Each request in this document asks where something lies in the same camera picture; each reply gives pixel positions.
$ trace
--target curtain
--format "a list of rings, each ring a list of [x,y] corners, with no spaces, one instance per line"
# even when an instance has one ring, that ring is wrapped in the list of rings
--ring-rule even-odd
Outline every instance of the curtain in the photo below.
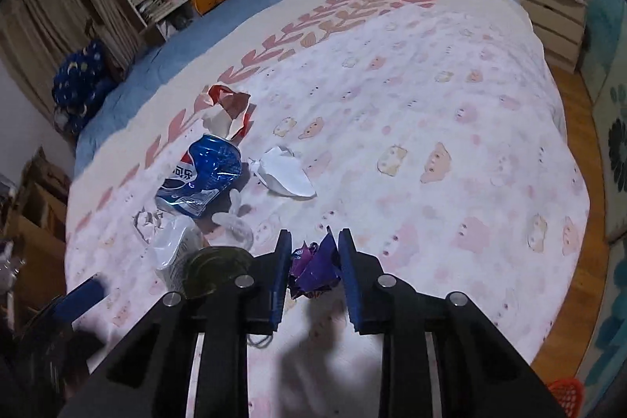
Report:
[[[117,0],[91,2],[102,20],[101,25],[95,25],[98,37],[109,50],[114,64],[126,70],[139,48],[139,33],[131,25]]]
[[[67,54],[85,46],[90,19],[80,0],[2,0],[0,58],[35,107],[52,119],[51,89]]]

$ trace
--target silver bolt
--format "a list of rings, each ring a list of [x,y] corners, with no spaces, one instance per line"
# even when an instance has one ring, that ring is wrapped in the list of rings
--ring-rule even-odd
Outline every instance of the silver bolt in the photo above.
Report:
[[[464,293],[451,293],[448,297],[455,306],[464,306],[468,302],[468,296]]]
[[[383,274],[379,278],[377,278],[377,282],[381,287],[394,287],[396,285],[396,278],[392,275]]]
[[[240,289],[246,289],[246,287],[250,287],[255,283],[255,279],[250,275],[239,275],[235,279],[235,285]]]
[[[177,306],[181,302],[179,293],[167,293],[161,300],[165,306]]]

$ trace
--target nightstand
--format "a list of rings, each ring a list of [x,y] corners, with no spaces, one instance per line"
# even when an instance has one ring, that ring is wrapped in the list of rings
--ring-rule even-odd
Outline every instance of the nightstand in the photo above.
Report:
[[[544,45],[544,57],[569,73],[575,71],[585,28],[582,0],[520,0],[534,32]]]

